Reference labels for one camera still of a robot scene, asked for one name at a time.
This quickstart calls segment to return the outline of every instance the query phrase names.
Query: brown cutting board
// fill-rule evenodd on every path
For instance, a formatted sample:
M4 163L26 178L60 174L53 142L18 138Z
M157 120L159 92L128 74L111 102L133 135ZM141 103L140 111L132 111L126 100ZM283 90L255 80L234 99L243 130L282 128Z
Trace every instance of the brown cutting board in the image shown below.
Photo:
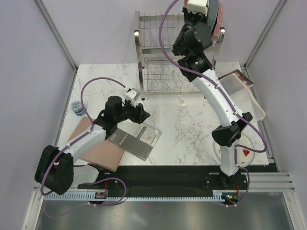
M75 138L82 132L88 129L91 125L88 117L83 117L80 123L77 125L69 140ZM88 152L86 152L81 160L87 161L99 165L105 169L116 171L121 158L124 155L125 150L118 147L116 144L108 140L104 140L95 146L93 146Z

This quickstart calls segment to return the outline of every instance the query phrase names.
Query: gray wall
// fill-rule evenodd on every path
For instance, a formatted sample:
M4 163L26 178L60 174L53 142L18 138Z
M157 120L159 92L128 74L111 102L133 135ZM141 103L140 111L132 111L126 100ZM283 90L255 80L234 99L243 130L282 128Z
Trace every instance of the gray wall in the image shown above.
M32 0L2 0L0 31L0 229L18 230L73 74Z
M250 72L278 165L293 178L307 217L306 0L288 1Z
M161 14L173 0L43 0L77 64L136 63L134 12ZM224 44L218 61L244 63L278 0L221 0ZM182 10L183 0L174 6Z

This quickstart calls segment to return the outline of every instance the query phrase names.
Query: gray floor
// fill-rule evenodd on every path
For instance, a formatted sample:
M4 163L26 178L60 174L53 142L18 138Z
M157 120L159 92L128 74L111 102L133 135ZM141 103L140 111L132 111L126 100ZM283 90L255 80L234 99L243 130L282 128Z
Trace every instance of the gray floor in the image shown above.
M59 215L84 202L47 201ZM291 230L282 194L248 194L238 207L208 202L125 202L114 207L81 207L61 218L44 214L43 230Z

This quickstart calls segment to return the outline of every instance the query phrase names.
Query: red object on plate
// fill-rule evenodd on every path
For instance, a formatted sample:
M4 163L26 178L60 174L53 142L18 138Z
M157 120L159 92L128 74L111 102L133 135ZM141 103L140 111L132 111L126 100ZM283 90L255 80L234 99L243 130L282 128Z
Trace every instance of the red object on plate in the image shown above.
M244 153L244 155L247 157L247 156L249 155L250 151L244 149L244 150L243 150L243 153Z

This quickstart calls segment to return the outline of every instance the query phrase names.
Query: white marble table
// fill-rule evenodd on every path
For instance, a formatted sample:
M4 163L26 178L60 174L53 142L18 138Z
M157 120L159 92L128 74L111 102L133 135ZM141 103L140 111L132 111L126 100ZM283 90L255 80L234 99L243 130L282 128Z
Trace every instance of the white marble table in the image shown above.
M217 63L216 72L220 77L235 69L240 69L239 63ZM114 78L130 88L139 88L137 64L80 65L69 105L80 100L83 85L97 77ZM89 114L96 118L104 109L107 98L112 95L123 98L122 87L107 80L89 84L84 91L84 103ZM219 126L219 121L201 94L148 96L142 103L151 114L146 123L155 126L163 134L146 161L125 152L121 165L220 165L211 136L211 132ZM68 107L59 144L67 141L80 120L81 117ZM125 122L118 127L125 127ZM251 128L247 127L243 133L256 149L263 149L261 139ZM268 164L266 153L256 153L252 165Z

